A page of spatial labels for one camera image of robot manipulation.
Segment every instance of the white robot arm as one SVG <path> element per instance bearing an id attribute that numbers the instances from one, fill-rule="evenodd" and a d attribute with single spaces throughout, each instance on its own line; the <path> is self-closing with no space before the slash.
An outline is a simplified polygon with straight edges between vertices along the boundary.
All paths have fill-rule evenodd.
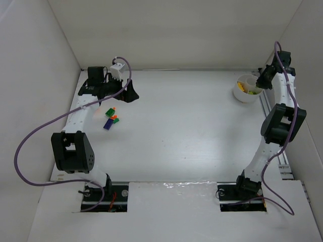
<path id="1" fill-rule="evenodd" d="M 267 161 L 280 151 L 291 128 L 294 117 L 294 102 L 287 90 L 287 85 L 290 85 L 292 94 L 295 96 L 295 69 L 289 67 L 291 63 L 290 52 L 280 51 L 278 55 L 287 72 L 289 83 L 286 83 L 283 70 L 276 57 L 274 57 L 270 66 L 266 66 L 257 79 L 256 84 L 259 88 L 274 89 L 276 104 L 261 126 L 261 142 L 254 158 L 237 178 L 235 193 L 238 194 L 238 197 L 245 198 L 257 195 L 261 188 L 261 173 Z M 305 117 L 306 111 L 297 108 L 296 123 L 288 142 L 293 141 Z"/>
<path id="2" fill-rule="evenodd" d="M 291 85 L 291 90 L 293 96 L 294 93 L 294 80 L 295 77 L 291 74 L 288 74 L 289 82 Z M 294 108 L 294 103 L 292 101 L 291 96 L 289 95 L 286 88 L 286 81 L 284 74 L 276 73 L 272 80 L 273 89 L 275 92 L 275 103 L 277 104 L 285 104 L 286 107 Z M 261 181 L 261 172 L 266 165 L 269 158 L 271 158 L 274 154 L 280 151 L 279 144 L 276 143 L 266 143 L 264 137 L 261 137 L 261 142 L 256 151 L 255 156 L 253 157 L 251 163 L 244 169 L 245 177 L 249 178 L 253 182 Z"/>
<path id="3" fill-rule="evenodd" d="M 81 109 L 72 114 L 60 133 L 54 133 L 51 137 L 58 170 L 74 173 L 83 179 L 93 181 L 101 185 L 107 194 L 111 192 L 109 189 L 112 186 L 111 179 L 95 163 L 93 149 L 85 134 L 86 128 L 90 126 L 100 103 L 85 105 L 120 91 L 122 89 L 121 74 L 124 69 L 124 64 L 113 63 L 110 72 L 107 72 L 104 76 L 103 67 L 89 67 L 88 79 L 78 93 L 76 107 Z M 131 80 L 127 90 L 115 96 L 115 99 L 124 102 L 132 102 L 138 98 L 139 96 L 133 89 Z"/>

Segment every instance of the white enclosure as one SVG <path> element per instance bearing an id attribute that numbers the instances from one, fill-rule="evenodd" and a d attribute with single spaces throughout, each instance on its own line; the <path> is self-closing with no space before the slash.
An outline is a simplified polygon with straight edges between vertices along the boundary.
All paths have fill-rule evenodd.
<path id="1" fill-rule="evenodd" d="M 81 67 L 259 68 L 301 0 L 49 0 Z"/>
<path id="2" fill-rule="evenodd" d="M 79 242 L 81 238 L 87 241 L 106 239 L 104 233 L 107 230 L 103 224 L 110 223 L 111 217 L 108 218 L 102 213 L 70 213 L 79 209 L 81 196 L 77 194 L 77 190 L 82 189 L 84 184 L 47 187 L 42 195 L 43 189 L 23 183 L 13 166 L 14 153 L 20 141 L 37 126 L 69 110 L 73 95 L 86 79 L 86 72 L 81 72 L 80 75 L 81 68 L 109 67 L 114 56 L 123 56 L 134 69 L 201 69 L 201 75 L 191 70 L 173 73 L 135 72 L 135 77 L 140 80 L 138 84 L 134 84 L 134 88 L 141 95 L 141 100 L 129 105 L 120 104 L 120 114 L 127 124 L 126 128 L 123 128 L 123 132 L 111 131 L 108 134 L 113 139 L 111 143 L 100 133 L 100 122 L 103 121 L 100 115 L 103 115 L 104 108 L 107 109 L 114 103 L 119 104 L 114 100 L 103 104 L 103 108 L 94 116 L 94 126 L 89 131 L 89 138 L 95 144 L 93 149 L 99 162 L 104 162 L 103 168 L 110 170 L 112 178 L 117 181 L 230 181 L 251 161 L 253 150 L 257 149 L 258 137 L 260 141 L 259 128 L 264 118 L 259 102 L 244 106 L 233 96 L 229 96 L 232 94 L 229 91 L 231 82 L 235 82 L 235 73 L 257 71 L 266 62 L 271 62 L 275 40 L 280 41 L 283 50 L 291 52 L 291 66 L 296 69 L 296 97 L 300 107 L 307 110 L 306 122 L 286 153 L 295 179 L 304 182 L 310 207 L 300 182 L 281 181 L 277 166 L 270 167 L 268 180 L 279 192 L 286 193 L 284 198 L 292 200 L 292 206 L 300 212 L 292 218 L 272 204 L 268 205 L 271 211 L 268 214 L 269 220 L 259 214 L 246 215 L 245 220 L 241 215 L 230 217 L 218 210 L 208 213 L 216 205 L 211 197 L 214 184 L 170 190 L 165 189 L 162 184 L 143 183 L 139 187 L 137 183 L 131 183 L 133 195 L 129 197 L 130 212 L 119 217 L 114 216 L 115 229 L 112 227 L 111 231 L 126 225 L 129 233 L 122 236 L 116 233 L 114 240 L 129 241 L 137 238 L 142 242 L 153 241 L 154 236 L 158 236 L 160 241 L 234 241 L 235 236 L 245 232 L 237 230 L 236 234 L 225 236 L 225 230 L 221 230 L 220 234 L 215 234 L 217 230 L 213 230 L 211 225 L 217 224 L 217 229 L 225 225 L 212 217 L 216 216 L 223 218 L 228 224 L 233 217 L 241 223 L 261 221 L 257 224 L 257 229 L 263 229 L 268 236 L 274 233 L 274 240 L 277 241 L 320 241 L 315 223 L 323 234 L 322 15 L 321 0 L 0 1 L 1 241 L 44 242 L 67 239 Z M 214 74 L 216 72 L 203 69 L 226 69 L 227 73 Z M 192 96 L 196 88 L 199 95 L 203 95 L 203 87 L 207 88 L 207 95 L 197 102 L 184 98 L 184 95 L 181 100 L 176 101 L 176 94 L 182 89 Z M 163 112 L 169 109 L 177 112 L 174 117 L 175 126 L 171 126 L 169 130 L 167 125 L 172 122 L 154 109 L 154 106 L 158 107 L 158 102 L 162 103 L 162 91 L 172 96 L 169 103 L 164 101 L 159 108 Z M 268 91 L 267 95 L 272 101 L 273 92 Z M 151 111 L 150 113 L 159 117 L 158 122 L 165 122 L 160 124 L 159 132 L 150 130 L 143 135 L 151 140 L 161 138 L 161 146 L 156 143 L 149 144 L 147 141 L 136 143 L 142 136 L 138 130 L 134 131 L 134 127 L 144 129 L 142 122 L 145 117 L 131 120 L 131 116 L 136 114 L 133 108 L 143 113 Z M 190 114 L 187 114 L 190 108 L 200 108 L 197 114 L 206 118 L 201 122 L 204 128 L 188 132 L 187 135 L 191 136 L 185 138 L 185 129 L 189 129 L 185 127 L 199 123 L 198 117 L 194 117 L 185 125 L 180 125 L 182 117 L 190 118 Z M 246 130 L 240 130 L 235 125 L 240 111 L 249 112 L 241 115 L 247 122 Z M 155 122 L 153 115 L 147 116 L 147 119 L 155 128 L 159 123 Z M 60 174 L 57 169 L 54 168 L 52 173 L 54 160 L 50 136 L 53 132 L 59 132 L 65 121 L 62 119 L 41 130 L 24 145 L 19 156 L 19 166 L 30 180 L 48 181 L 51 174 L 52 180 L 62 179 L 57 176 Z M 252 132 L 252 127 L 255 128 L 255 133 L 248 135 L 248 132 Z M 238 138 L 235 139 L 233 133 L 238 134 Z M 250 144 L 247 149 L 243 149 L 241 144 L 245 140 L 244 136 L 248 139 L 245 142 Z M 104 159 L 105 145 L 122 152 L 119 145 L 132 143 L 134 145 L 128 149 L 128 153 L 114 153 L 114 160 L 110 163 Z M 195 152 L 194 148 L 199 145 L 199 151 Z M 235 145 L 235 148 L 230 149 L 230 145 Z M 147 155 L 135 166 L 131 163 L 131 157 L 139 160 L 140 150 L 144 147 L 149 147 Z M 149 173 L 142 171 L 146 169 L 146 165 Z M 191 192 L 201 196 L 192 198 Z M 168 195 L 170 199 L 164 203 L 163 199 Z M 140 201 L 143 198 L 146 198 L 147 211 L 164 220 L 156 222 L 149 213 L 142 213 L 147 209 L 145 203 Z M 188 200 L 192 204 L 202 205 L 190 213 L 190 204 L 186 203 Z M 200 221 L 206 218 L 203 223 L 208 225 L 198 228 L 200 223 L 191 222 L 190 232 L 186 237 L 181 235 L 187 228 L 180 226 L 176 230 L 176 227 L 172 227 L 172 222 L 183 224 L 193 217 L 201 219 Z M 136 226 L 132 226 L 132 221 L 137 223 Z M 85 231 L 83 226 L 89 228 L 94 224 L 96 227 L 91 232 L 78 237 L 78 234 Z M 143 227 L 150 232 L 140 234 Z M 252 229 L 247 224 L 242 227 L 246 230 Z M 55 228 L 60 228 L 62 232 L 56 232 Z M 163 234 L 163 228 L 174 236 Z M 308 237 L 304 236 L 306 232 L 310 233 Z M 93 237 L 98 233 L 102 233 L 101 237 Z M 263 234 L 253 234 L 244 239 L 241 241 L 269 241 L 269 237 L 263 239 Z"/>

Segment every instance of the blue lego brick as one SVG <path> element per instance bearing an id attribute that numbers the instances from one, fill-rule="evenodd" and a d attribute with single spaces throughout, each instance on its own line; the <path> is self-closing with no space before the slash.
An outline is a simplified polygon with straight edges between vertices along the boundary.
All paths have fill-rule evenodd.
<path id="1" fill-rule="evenodd" d="M 105 125 L 103 126 L 103 128 L 105 129 L 105 130 L 109 130 L 110 128 L 111 128 L 111 126 L 113 125 L 113 119 L 111 119 L 111 118 L 109 118 L 107 121 L 106 121 L 106 123 L 105 123 Z"/>

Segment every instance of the purple cable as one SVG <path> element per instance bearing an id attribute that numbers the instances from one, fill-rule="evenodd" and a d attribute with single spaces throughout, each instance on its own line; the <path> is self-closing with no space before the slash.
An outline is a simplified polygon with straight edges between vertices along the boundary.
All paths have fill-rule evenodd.
<path id="1" fill-rule="evenodd" d="M 275 46 L 274 46 L 274 48 L 275 48 L 275 56 L 276 56 L 276 58 L 277 58 L 277 61 L 278 61 L 278 63 L 279 63 L 279 65 L 280 65 L 280 67 L 282 68 L 282 70 L 283 70 L 283 72 L 284 72 L 284 76 L 285 76 L 285 79 L 286 79 L 286 83 L 287 83 L 287 90 L 288 90 L 288 93 L 289 93 L 289 95 L 291 96 L 291 98 L 292 98 L 292 100 L 293 100 L 293 103 L 294 103 L 294 116 L 293 116 L 293 120 L 292 120 L 292 123 L 291 123 L 291 127 L 290 127 L 290 129 L 289 129 L 289 132 L 288 132 L 288 135 L 287 135 L 287 138 L 286 138 L 286 141 L 285 141 L 285 143 L 284 143 L 284 145 L 283 145 L 283 147 L 282 147 L 282 149 L 276 154 L 276 155 L 273 155 L 268 161 L 267 161 L 267 164 L 264 166 L 264 168 L 263 168 L 263 170 L 262 170 L 262 172 L 261 172 L 261 181 L 262 181 L 262 183 L 264 184 L 264 186 L 269 190 L 269 191 L 271 191 L 273 194 L 275 194 L 278 198 L 280 198 L 286 205 L 287 205 L 287 207 L 290 209 L 290 211 L 288 211 L 286 208 L 284 208 L 282 205 L 280 205 L 279 203 L 277 203 L 276 201 L 274 201 L 274 200 L 272 200 L 272 199 L 270 199 L 270 198 L 266 198 L 266 197 L 257 197 L 257 198 L 252 198 L 252 199 L 249 199 L 249 200 L 246 200 L 246 201 L 242 201 L 242 202 L 238 202 L 238 203 L 233 203 L 233 204 L 230 204 L 230 205 L 240 205 L 240 204 L 244 204 L 244 203 L 248 203 L 248 202 L 251 202 L 251 201 L 253 201 L 253 200 L 257 200 L 257 199 L 266 199 L 266 200 L 268 200 L 268 201 L 271 201 L 271 202 L 273 202 L 274 204 L 276 204 L 277 206 L 279 206 L 281 209 L 283 209 L 283 210 L 285 210 L 288 214 L 290 214 L 290 215 L 292 215 L 292 216 L 294 216 L 295 215 L 295 213 L 294 213 L 294 210 L 292 209 L 292 207 L 288 204 L 288 202 L 286 202 L 286 200 L 285 199 L 283 199 L 279 194 L 277 194 L 274 190 L 272 190 L 267 184 L 266 184 L 266 182 L 264 181 L 264 173 L 265 173 L 265 171 L 267 170 L 267 167 L 268 167 L 268 164 L 275 158 L 275 157 L 277 157 L 277 156 L 279 156 L 279 155 L 281 155 L 284 151 L 285 151 L 285 149 L 286 149 L 286 147 L 287 147 L 287 145 L 288 145 L 288 143 L 289 143 L 289 140 L 290 140 L 290 138 L 291 138 L 291 136 L 292 136 L 292 133 L 293 133 L 293 130 L 294 130 L 294 127 L 295 127 L 295 123 L 296 123 L 296 118 L 297 118 L 297 101 L 296 101 L 296 98 L 294 97 L 294 95 L 293 95 L 293 93 L 292 93 L 292 90 L 291 90 L 291 87 L 290 87 L 290 85 L 289 85 L 289 78 L 288 78 L 288 75 L 287 75 L 287 72 L 286 72 L 286 70 L 285 70 L 285 68 L 284 68 L 284 66 L 283 66 L 283 64 L 282 64 L 282 62 L 281 62 L 281 60 L 280 60 L 280 58 L 279 58 L 279 55 L 278 55 L 278 51 L 277 51 L 277 45 L 278 45 L 278 47 L 279 47 L 279 49 L 280 49 L 280 51 L 282 51 L 282 47 L 281 47 L 281 44 L 278 42 L 278 41 L 275 41 Z"/>
<path id="2" fill-rule="evenodd" d="M 126 59 L 124 59 L 123 57 L 115 57 L 114 59 L 113 59 L 113 62 L 116 60 L 116 59 L 122 59 L 126 64 L 127 64 L 127 66 L 128 66 L 128 68 L 129 68 L 129 78 L 128 78 L 128 81 L 127 81 L 127 83 L 126 83 L 126 85 L 119 91 L 119 92 L 117 92 L 117 93 L 115 93 L 115 94 L 113 94 L 113 95 L 111 95 L 111 96 L 109 96 L 109 97 L 105 97 L 105 98 L 103 98 L 103 99 L 100 99 L 100 100 L 98 100 L 98 101 L 94 101 L 94 102 L 90 102 L 90 103 L 88 103 L 88 104 L 86 104 L 86 105 L 84 105 L 85 107 L 88 107 L 88 106 L 91 106 L 91 105 L 93 105 L 93 104 L 96 104 L 96 103 L 99 103 L 99 102 L 103 102 L 103 101 L 106 101 L 106 100 L 108 100 L 108 99 L 110 99 L 110 98 L 113 98 L 113 97 L 115 97 L 115 96 L 118 96 L 120 93 L 122 93 L 126 88 L 127 88 L 127 86 L 129 85 L 129 83 L 130 83 L 130 81 L 131 81 L 131 75 L 132 75 L 132 71 L 131 71 L 131 67 L 130 67 L 130 64 L 129 64 L 129 62 L 126 60 Z M 90 208 L 87 208 L 87 209 L 83 209 L 83 210 L 81 210 L 81 212 L 86 212 L 86 211 L 89 211 L 89 210 L 91 210 L 91 209 L 93 209 L 93 208 L 96 208 L 99 204 L 100 204 L 100 202 L 102 202 L 102 200 L 104 199 L 104 189 L 103 189 L 103 187 L 102 186 L 100 186 L 99 184 L 97 184 L 97 183 L 94 183 L 94 182 L 92 182 L 92 181 L 90 181 L 90 180 L 86 180 L 86 179 L 74 179 L 74 180 L 65 180 L 65 181 L 56 181 L 56 182 L 53 182 L 53 183 L 43 183 L 43 184 L 38 184 L 38 183 L 33 183 L 32 181 L 29 181 L 27 178 L 25 178 L 24 176 L 23 176 L 23 174 L 21 173 L 21 171 L 19 170 L 19 167 L 18 167 L 18 154 L 19 154 L 19 151 L 21 150 L 21 147 L 24 145 L 24 143 L 33 135 L 33 134 L 35 134 L 38 130 L 40 130 L 40 129 L 42 129 L 42 128 L 44 128 L 44 127 L 46 127 L 47 125 L 50 125 L 50 124 L 52 124 L 52 123 L 54 123 L 54 122 L 56 122 L 57 120 L 60 120 L 60 119 L 62 119 L 62 118 L 64 118 L 64 117 L 66 117 L 66 116 L 68 116 L 68 115 L 70 115 L 71 113 L 74 113 L 74 112 L 76 112 L 76 111 L 78 111 L 78 110 L 81 110 L 82 109 L 82 107 L 77 107 L 77 108 L 75 108 L 75 109 L 73 109 L 73 110 L 71 110 L 71 111 L 69 111 L 69 112 L 67 112 L 67 113 L 65 113 L 65 114 L 63 114 L 63 115 L 61 115 L 61 116 L 59 116 L 59 117 L 57 117 L 57 118 L 54 118 L 53 120 L 51 120 L 51 121 L 49 121 L 49 122 L 47 122 L 47 123 L 45 123 L 45 124 L 43 124 L 43 125 L 41 125 L 41 126 L 39 126 L 39 127 L 37 127 L 36 129 L 34 129 L 32 132 L 30 132 L 21 142 L 20 142 L 20 144 L 19 144 L 19 146 L 18 146 L 18 148 L 16 149 L 16 153 L 15 153 L 15 158 L 14 158 L 14 166 L 15 166 L 15 170 L 16 170 L 16 173 L 18 174 L 18 176 L 21 178 L 21 180 L 23 180 L 25 183 L 27 183 L 27 184 L 29 184 L 29 185 L 32 185 L 32 186 L 35 186 L 35 187 L 47 187 L 47 186 L 52 186 L 52 185 L 58 185 L 58 184 L 63 184 L 63 183 L 74 183 L 74 182 L 86 182 L 86 183 L 92 183 L 92 184 L 94 184 L 94 185 L 96 185 L 96 186 L 98 186 L 100 189 L 101 189 L 101 191 L 102 191 L 102 197 L 100 198 L 100 200 L 97 202 L 97 204 L 95 204 L 94 206 L 92 206 L 92 207 L 90 207 Z"/>

